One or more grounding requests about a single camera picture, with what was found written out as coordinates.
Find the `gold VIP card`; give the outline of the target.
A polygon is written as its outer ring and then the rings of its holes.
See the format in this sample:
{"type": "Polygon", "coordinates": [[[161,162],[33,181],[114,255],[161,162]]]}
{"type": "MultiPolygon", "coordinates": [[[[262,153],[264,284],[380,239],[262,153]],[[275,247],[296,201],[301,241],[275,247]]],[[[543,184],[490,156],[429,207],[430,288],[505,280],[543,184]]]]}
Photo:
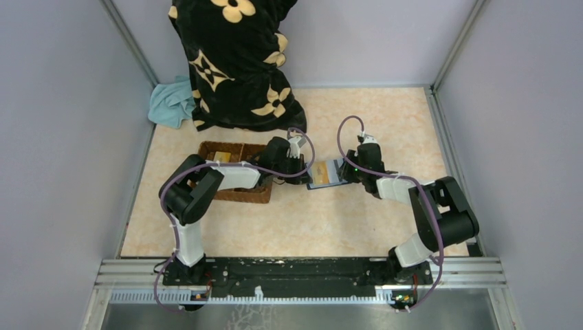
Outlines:
{"type": "Polygon", "coordinates": [[[336,166],[333,161],[316,162],[311,169],[313,184],[315,186],[326,186],[339,182],[336,166]]]}

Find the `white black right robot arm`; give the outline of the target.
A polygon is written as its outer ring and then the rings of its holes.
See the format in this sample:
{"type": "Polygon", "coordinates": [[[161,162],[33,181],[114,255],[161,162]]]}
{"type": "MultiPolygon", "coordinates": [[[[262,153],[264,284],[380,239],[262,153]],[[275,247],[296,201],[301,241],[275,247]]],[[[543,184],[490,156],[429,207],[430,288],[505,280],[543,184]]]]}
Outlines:
{"type": "Polygon", "coordinates": [[[343,153],[340,177],[362,184],[377,199],[390,199],[412,208],[416,232],[391,248],[388,273],[400,279],[427,259],[436,262],[450,245],[475,237],[480,230],[476,216],[457,180],[446,176],[428,183],[386,170],[377,143],[363,143],[343,153]]]}

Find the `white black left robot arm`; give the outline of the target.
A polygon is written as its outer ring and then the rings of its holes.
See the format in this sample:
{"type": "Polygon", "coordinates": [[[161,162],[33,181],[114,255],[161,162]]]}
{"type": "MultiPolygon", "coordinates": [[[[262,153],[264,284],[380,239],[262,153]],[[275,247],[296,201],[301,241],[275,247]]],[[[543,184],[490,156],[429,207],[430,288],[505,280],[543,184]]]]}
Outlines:
{"type": "Polygon", "coordinates": [[[275,178],[294,185],[309,183],[311,164],[305,163],[301,153],[305,144],[313,143],[300,135],[274,137],[262,151],[239,162],[189,155],[159,190],[160,206],[170,219],[175,237],[170,260],[186,270],[203,261],[201,220],[217,193],[254,190],[275,178]]]}

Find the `brown woven divided basket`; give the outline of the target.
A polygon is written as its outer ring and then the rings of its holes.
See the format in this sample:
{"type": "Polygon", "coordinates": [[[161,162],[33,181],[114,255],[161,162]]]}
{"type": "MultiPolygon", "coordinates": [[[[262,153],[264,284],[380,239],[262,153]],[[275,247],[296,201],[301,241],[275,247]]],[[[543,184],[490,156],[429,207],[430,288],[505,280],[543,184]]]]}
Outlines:
{"type": "Polygon", "coordinates": [[[249,164],[253,160],[253,155],[265,147],[264,144],[213,141],[204,141],[199,145],[198,155],[204,158],[207,163],[213,162],[212,159],[216,151],[232,154],[231,162],[220,163],[220,166],[214,167],[223,175],[219,190],[214,196],[215,200],[253,204],[269,203],[272,193],[272,179],[266,178],[260,184],[261,174],[257,170],[240,165],[241,162],[249,164]]]}

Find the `navy blue card holder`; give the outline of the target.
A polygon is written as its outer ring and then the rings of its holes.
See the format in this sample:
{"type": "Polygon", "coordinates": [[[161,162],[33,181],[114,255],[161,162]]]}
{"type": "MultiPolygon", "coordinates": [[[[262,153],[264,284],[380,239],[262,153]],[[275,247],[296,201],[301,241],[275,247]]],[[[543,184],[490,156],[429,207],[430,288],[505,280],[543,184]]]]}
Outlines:
{"type": "Polygon", "coordinates": [[[340,168],[343,163],[343,158],[314,162],[308,170],[311,182],[307,184],[307,189],[316,190],[349,184],[347,180],[340,177],[340,168]]]}

